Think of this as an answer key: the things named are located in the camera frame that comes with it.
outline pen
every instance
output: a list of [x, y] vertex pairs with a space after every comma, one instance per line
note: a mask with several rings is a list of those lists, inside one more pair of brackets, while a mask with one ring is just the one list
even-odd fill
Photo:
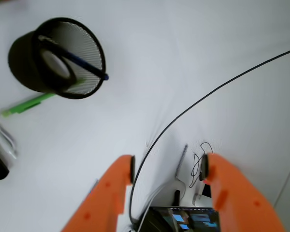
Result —
[[39, 104], [41, 104], [41, 101], [43, 100], [46, 100], [50, 97], [53, 97], [55, 95], [55, 93], [45, 93], [45, 94], [42, 94], [36, 98], [33, 98], [33, 99], [30, 99], [29, 101], [26, 101], [24, 103], [21, 103], [15, 107], [12, 107], [8, 110], [5, 110], [1, 113], [1, 115], [3, 117], [8, 117], [9, 115], [12, 115], [12, 114], [20, 114], [28, 109], [31, 109], [33, 108], [34, 106], [37, 106]]

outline white pen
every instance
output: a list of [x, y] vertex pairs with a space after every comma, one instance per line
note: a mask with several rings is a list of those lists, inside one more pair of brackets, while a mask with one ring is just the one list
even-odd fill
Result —
[[7, 135], [4, 130], [0, 127], [0, 146], [10, 156], [16, 159], [16, 149], [13, 140]]

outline white cable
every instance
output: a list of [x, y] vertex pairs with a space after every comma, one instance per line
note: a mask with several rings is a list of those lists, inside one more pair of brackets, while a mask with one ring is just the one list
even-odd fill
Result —
[[[178, 180], [179, 182], [181, 182], [181, 183], [184, 184], [185, 191], [184, 191], [184, 194], [183, 194], [183, 196], [182, 196], [182, 198], [181, 198], [181, 199], [183, 199], [183, 197], [185, 196], [185, 193], [186, 193], [186, 184], [185, 184], [183, 181], [179, 180], [179, 179], [176, 179], [176, 180]], [[137, 230], [137, 232], [140, 232], [141, 227], [142, 227], [142, 224], [143, 224], [143, 222], [144, 222], [144, 220], [145, 220], [146, 214], [148, 213], [149, 208], [150, 208], [150, 205], [151, 205], [151, 203], [153, 202], [154, 198], [155, 198], [155, 197], [156, 197], [156, 196], [161, 192], [161, 190], [163, 190], [163, 188], [165, 188], [166, 186], [168, 186], [168, 185], [170, 185], [170, 184], [173, 184], [173, 183], [174, 183], [173, 180], [172, 180], [172, 181], [169, 181], [169, 182], [167, 182], [167, 183], [165, 183], [165, 184], [163, 184], [163, 185], [160, 185], [160, 186], [156, 189], [154, 195], [152, 196], [152, 198], [150, 199], [150, 201], [149, 201], [149, 203], [148, 203], [148, 205], [147, 205], [147, 208], [146, 208], [145, 213], [144, 213], [144, 215], [143, 215], [143, 217], [142, 217], [142, 221], [141, 221], [141, 223], [140, 223], [140, 226], [139, 226], [139, 229]]]

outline white table surface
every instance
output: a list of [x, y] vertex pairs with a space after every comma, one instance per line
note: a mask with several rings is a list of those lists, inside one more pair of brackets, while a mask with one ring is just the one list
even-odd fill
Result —
[[[0, 4], [0, 110], [36, 95], [9, 70], [11, 44], [58, 16], [92, 29], [110, 80], [90, 98], [56, 96], [0, 118], [19, 155], [7, 158], [10, 174], [0, 181], [0, 232], [60, 231], [117, 157], [135, 154], [138, 167], [147, 146], [180, 112], [290, 49], [290, 0], [13, 0]], [[185, 121], [148, 157], [134, 217], [174, 174], [185, 143], [191, 153], [183, 178], [191, 181], [192, 150], [200, 152], [204, 140], [273, 203], [290, 169], [290, 56], [228, 86]], [[125, 210], [118, 231], [128, 223]]]

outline black cable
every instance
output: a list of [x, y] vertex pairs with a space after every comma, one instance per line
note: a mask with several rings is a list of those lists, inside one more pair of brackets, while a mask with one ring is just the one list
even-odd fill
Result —
[[194, 153], [194, 157], [193, 157], [193, 169], [192, 169], [191, 174], [190, 174], [192, 176], [192, 181], [191, 181], [191, 184], [189, 185], [189, 188], [192, 188], [194, 186], [194, 184], [197, 182], [197, 180], [198, 180], [198, 178], [200, 176], [200, 174], [199, 174], [198, 177], [196, 177], [196, 179], [194, 180], [194, 177], [198, 174], [198, 171], [199, 171], [200, 160], [202, 159], [203, 155], [205, 155], [205, 153], [206, 153], [205, 150], [204, 150], [204, 148], [202, 147], [204, 144], [209, 145], [209, 147], [211, 148], [211, 151], [213, 153], [212, 146], [210, 145], [209, 142], [203, 142], [203, 143], [200, 144], [200, 147], [201, 147], [201, 149], [203, 151], [203, 154], [199, 158], [199, 156], [196, 153]]
[[149, 155], [149, 153], [151, 152], [151, 150], [153, 149], [153, 147], [155, 146], [155, 144], [157, 143], [157, 141], [160, 139], [160, 137], [161, 137], [161, 136], [166, 132], [166, 130], [167, 130], [171, 125], [173, 125], [173, 123], [175, 123], [175, 122], [176, 122], [176, 121], [177, 121], [177, 120], [178, 120], [182, 115], [184, 115], [187, 111], [189, 111], [189, 110], [190, 110], [191, 108], [193, 108], [195, 105], [197, 105], [197, 104], [199, 104], [200, 102], [202, 102], [204, 99], [208, 98], [210, 95], [212, 95], [213, 93], [215, 93], [217, 90], [221, 89], [222, 87], [224, 87], [225, 85], [229, 84], [230, 82], [235, 81], [236, 79], [240, 78], [241, 76], [243, 76], [243, 75], [245, 75], [245, 74], [247, 74], [247, 73], [249, 73], [249, 72], [251, 72], [251, 71], [253, 71], [253, 70], [255, 70], [255, 69], [259, 68], [259, 67], [261, 67], [262, 65], [267, 64], [267, 63], [269, 63], [269, 62], [271, 62], [271, 61], [273, 61], [273, 60], [276, 60], [276, 59], [278, 59], [278, 58], [280, 58], [280, 57], [283, 57], [283, 56], [285, 56], [285, 55], [287, 55], [287, 54], [289, 54], [289, 53], [290, 53], [290, 51], [285, 52], [285, 53], [282, 53], [282, 54], [280, 54], [280, 55], [278, 55], [278, 56], [276, 56], [276, 57], [274, 57], [274, 58], [271, 58], [271, 59], [269, 59], [269, 60], [267, 60], [267, 61], [265, 61], [265, 62], [263, 62], [263, 63], [261, 63], [261, 64], [258, 64], [257, 66], [255, 66], [255, 67], [253, 67], [253, 68], [251, 68], [251, 69], [248, 69], [247, 71], [245, 71], [245, 72], [239, 74], [238, 76], [232, 78], [231, 80], [229, 80], [229, 81], [223, 83], [222, 85], [218, 86], [217, 88], [215, 88], [214, 90], [212, 90], [211, 92], [209, 92], [208, 94], [206, 94], [204, 97], [202, 97], [201, 99], [199, 99], [197, 102], [195, 102], [192, 106], [190, 106], [188, 109], [186, 109], [184, 112], [182, 112], [179, 116], [177, 116], [177, 117], [176, 117], [176, 118], [175, 118], [175, 119], [174, 119], [174, 120], [173, 120], [169, 125], [167, 125], [166, 128], [164, 128], [164, 130], [160, 133], [160, 135], [157, 137], [157, 139], [153, 142], [153, 144], [152, 144], [152, 146], [150, 147], [150, 149], [147, 151], [147, 153], [146, 153], [144, 159], [143, 159], [142, 162], [141, 162], [140, 168], [139, 168], [139, 170], [138, 170], [137, 173], [136, 173], [135, 179], [134, 179], [134, 183], [133, 183], [133, 186], [132, 186], [132, 189], [131, 189], [131, 194], [130, 194], [130, 205], [129, 205], [129, 218], [130, 218], [130, 221], [131, 221], [132, 225], [135, 225], [135, 224], [136, 224], [136, 220], [132, 217], [132, 212], [131, 212], [131, 211], [132, 211], [132, 199], [133, 199], [133, 193], [134, 193], [134, 188], [135, 188], [136, 181], [137, 181], [137, 179], [138, 179], [138, 177], [139, 177], [139, 175], [140, 175], [141, 169], [142, 169], [142, 167], [143, 167], [143, 165], [144, 165], [144, 163], [145, 163], [145, 160], [146, 160], [147, 156]]

